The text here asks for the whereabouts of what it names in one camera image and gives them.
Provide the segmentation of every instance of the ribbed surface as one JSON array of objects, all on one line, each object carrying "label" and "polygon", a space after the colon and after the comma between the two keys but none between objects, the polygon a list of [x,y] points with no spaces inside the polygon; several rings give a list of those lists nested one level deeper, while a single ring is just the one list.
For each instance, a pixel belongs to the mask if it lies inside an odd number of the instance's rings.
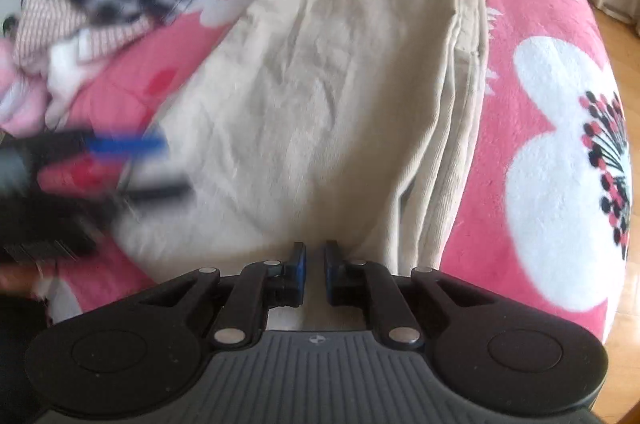
[{"label": "ribbed surface", "polygon": [[[48,412],[38,424],[85,422]],[[370,332],[265,332],[242,352],[218,354],[178,400],[121,424],[506,424],[599,422],[505,417],[443,386],[422,358],[381,346]]]}]

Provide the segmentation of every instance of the pink blanket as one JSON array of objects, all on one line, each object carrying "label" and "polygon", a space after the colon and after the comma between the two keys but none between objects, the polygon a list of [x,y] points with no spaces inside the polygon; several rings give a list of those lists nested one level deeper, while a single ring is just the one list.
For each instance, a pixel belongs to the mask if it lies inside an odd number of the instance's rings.
[{"label": "pink blanket", "polygon": [[[196,0],[120,54],[70,120],[144,129],[251,0]],[[630,171],[622,107],[586,0],[487,0],[489,75],[478,147],[442,270],[606,336],[623,283]],[[85,192],[120,167],[79,160],[41,184]],[[113,245],[64,264],[82,310],[149,285]]]}]

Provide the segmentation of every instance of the logo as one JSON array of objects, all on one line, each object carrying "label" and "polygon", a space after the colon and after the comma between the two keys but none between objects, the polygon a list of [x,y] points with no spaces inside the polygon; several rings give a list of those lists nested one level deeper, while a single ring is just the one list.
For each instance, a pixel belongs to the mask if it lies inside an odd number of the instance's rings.
[{"label": "logo", "polygon": [[326,337],[321,336],[320,334],[316,334],[314,336],[311,336],[309,338],[309,343],[313,343],[316,346],[318,346],[319,344],[322,344],[326,341]]}]

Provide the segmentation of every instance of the wooden floor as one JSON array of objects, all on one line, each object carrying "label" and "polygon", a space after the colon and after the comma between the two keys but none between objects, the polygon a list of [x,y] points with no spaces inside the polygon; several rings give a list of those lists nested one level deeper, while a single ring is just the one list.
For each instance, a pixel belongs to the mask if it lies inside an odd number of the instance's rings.
[{"label": "wooden floor", "polygon": [[640,400],[640,38],[628,27],[595,11],[618,81],[633,163],[634,205],[625,288],[607,340],[609,373],[594,411],[607,423]]}]

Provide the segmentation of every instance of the beige pants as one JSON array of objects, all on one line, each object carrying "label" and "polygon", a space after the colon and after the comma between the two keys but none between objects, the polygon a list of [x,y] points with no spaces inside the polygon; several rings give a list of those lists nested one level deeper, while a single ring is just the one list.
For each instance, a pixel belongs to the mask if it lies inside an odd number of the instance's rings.
[{"label": "beige pants", "polygon": [[295,240],[316,254],[336,239],[393,274],[437,266],[487,38],[484,0],[255,0],[159,119],[169,161],[134,173],[186,171],[193,202],[126,220],[120,242],[156,280],[237,273]]}]

